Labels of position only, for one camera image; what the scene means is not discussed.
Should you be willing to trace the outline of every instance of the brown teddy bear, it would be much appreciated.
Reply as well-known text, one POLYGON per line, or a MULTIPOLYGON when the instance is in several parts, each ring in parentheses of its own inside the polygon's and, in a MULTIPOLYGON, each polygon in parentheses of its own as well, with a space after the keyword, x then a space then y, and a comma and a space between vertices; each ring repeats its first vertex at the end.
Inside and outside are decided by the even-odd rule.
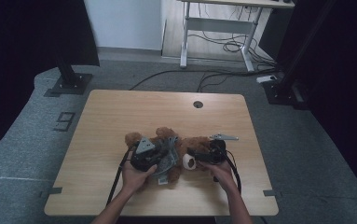
MULTIPOLYGON (((156 137, 149 138, 153 144, 155 144, 158 140, 168 139, 169 137, 177 137, 174 147, 178 155, 178 160, 167 173, 168 183, 174 183, 179 179, 183 167, 187 170, 205 170, 205 168, 199 163, 196 164, 194 158, 189 156, 186 152, 188 148, 194 148, 196 151, 208 152, 210 150, 210 139, 208 137, 192 137, 182 139, 175 131, 167 127, 157 128, 156 135, 156 137)), ((131 147, 142 138, 143 136, 140 133, 128 133, 125 136, 125 143, 128 147, 131 147)))

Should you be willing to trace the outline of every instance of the wooden table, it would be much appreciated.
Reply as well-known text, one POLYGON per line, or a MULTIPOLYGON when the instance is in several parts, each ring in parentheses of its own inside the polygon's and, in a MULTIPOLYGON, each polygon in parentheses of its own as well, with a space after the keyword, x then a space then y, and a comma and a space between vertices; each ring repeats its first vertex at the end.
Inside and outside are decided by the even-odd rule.
POLYGON ((179 0, 186 3, 185 23, 184 23, 184 41, 181 46, 181 61, 180 66, 186 68, 187 60, 187 32, 189 30, 195 31, 209 31, 219 33, 231 33, 247 35, 245 45, 241 48, 240 52, 244 59, 245 65, 249 72, 254 71, 251 57, 249 54, 249 47, 254 38, 257 24, 259 22, 262 9, 264 7, 271 8, 293 8, 295 4, 291 1, 284 3, 280 1, 271 0, 179 0), (253 21, 232 21, 232 20, 216 20, 209 18, 193 18, 189 17, 190 3, 206 3, 218 5, 234 5, 246 7, 258 7, 256 16, 253 21))
MULTIPOLYGON (((93 91, 45 206, 50 216, 98 215, 105 207, 117 167, 127 150, 124 137, 139 132, 155 136, 169 127, 181 137, 216 133, 238 136, 227 141, 238 166, 242 198, 252 216, 278 213, 262 153, 244 97, 238 94, 157 91, 93 91), (194 102, 203 103, 195 108, 194 102)), ((121 179, 117 192, 121 188, 121 179)), ((184 170, 176 184, 135 194, 122 216, 227 216, 227 196, 208 172, 184 170)))

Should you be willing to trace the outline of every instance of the human hand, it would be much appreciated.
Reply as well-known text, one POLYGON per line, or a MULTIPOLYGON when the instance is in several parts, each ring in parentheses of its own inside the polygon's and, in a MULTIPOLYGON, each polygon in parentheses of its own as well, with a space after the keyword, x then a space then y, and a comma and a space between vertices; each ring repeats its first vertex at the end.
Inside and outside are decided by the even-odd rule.
POLYGON ((201 165, 210 170, 211 175, 215 176, 219 184, 224 191, 236 189, 236 183, 233 180, 233 174, 231 174, 231 167, 227 161, 223 161, 221 164, 210 164, 208 162, 199 161, 201 165))
MULTIPOLYGON (((129 152, 128 160, 131 158, 132 151, 129 152)), ((153 174, 157 165, 153 165, 148 171, 143 172, 136 170, 130 163, 126 161, 123 165, 122 176, 123 176, 123 187, 122 190, 126 191, 130 195, 134 194, 145 182, 146 178, 153 174)))

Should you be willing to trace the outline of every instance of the forearm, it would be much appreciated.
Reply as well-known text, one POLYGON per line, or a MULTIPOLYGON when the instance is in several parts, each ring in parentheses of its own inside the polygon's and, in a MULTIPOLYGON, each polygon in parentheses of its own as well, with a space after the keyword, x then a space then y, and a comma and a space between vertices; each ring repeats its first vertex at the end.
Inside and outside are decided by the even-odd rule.
POLYGON ((226 190, 230 217, 233 224, 252 224, 251 216, 236 186, 226 190))
POLYGON ((112 200, 104 210, 91 222, 92 224, 112 224, 116 223, 122 212, 126 202, 131 197, 132 193, 127 190, 121 190, 119 194, 112 200))

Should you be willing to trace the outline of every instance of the gray carpet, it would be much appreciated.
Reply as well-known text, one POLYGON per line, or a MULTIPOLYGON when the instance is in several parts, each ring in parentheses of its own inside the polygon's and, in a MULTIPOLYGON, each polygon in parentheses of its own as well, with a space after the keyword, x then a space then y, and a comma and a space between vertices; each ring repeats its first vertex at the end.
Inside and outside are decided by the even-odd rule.
MULTIPOLYGON (((0 142, 0 223, 90 223, 94 217, 48 217, 43 211, 89 92, 128 90, 145 77, 177 69, 175 63, 122 61, 101 61, 100 68, 75 66, 77 72, 94 75, 87 91, 58 98, 43 96, 59 77, 58 70, 38 75, 28 104, 0 142), (67 132, 53 131, 60 128, 56 120, 61 112, 75 113, 67 132)), ((215 67, 191 65, 188 69, 215 67)), ((193 92, 201 76, 164 74, 135 90, 193 92)), ((255 79, 230 77, 204 91, 238 93, 247 101, 280 208, 277 216, 265 220, 270 224, 357 223, 357 179, 336 146, 309 111, 269 105, 255 79)), ((263 223, 259 217, 254 221, 263 223)))

